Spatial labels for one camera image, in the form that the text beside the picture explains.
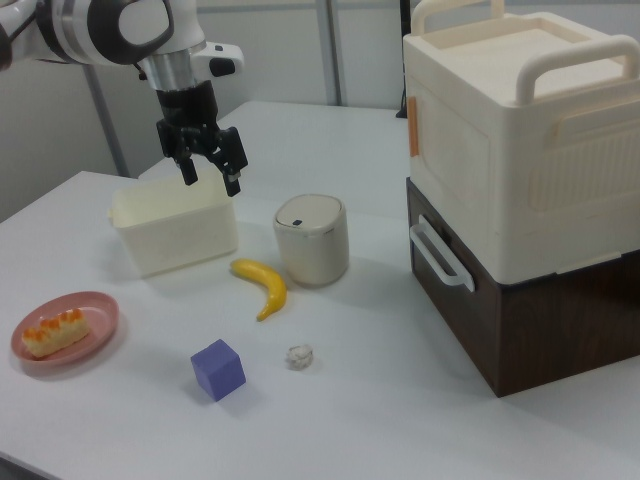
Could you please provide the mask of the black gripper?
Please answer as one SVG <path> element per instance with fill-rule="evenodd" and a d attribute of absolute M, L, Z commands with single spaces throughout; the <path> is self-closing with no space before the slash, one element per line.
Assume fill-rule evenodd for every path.
<path fill-rule="evenodd" d="M 218 105 L 209 80 L 182 89 L 161 91 L 156 95 L 163 118 L 156 123 L 162 153 L 171 158 L 187 186 L 198 180 L 190 147 L 205 151 L 203 156 L 222 174 L 227 195 L 240 193 L 241 170 L 248 159 L 235 127 L 220 130 Z"/>

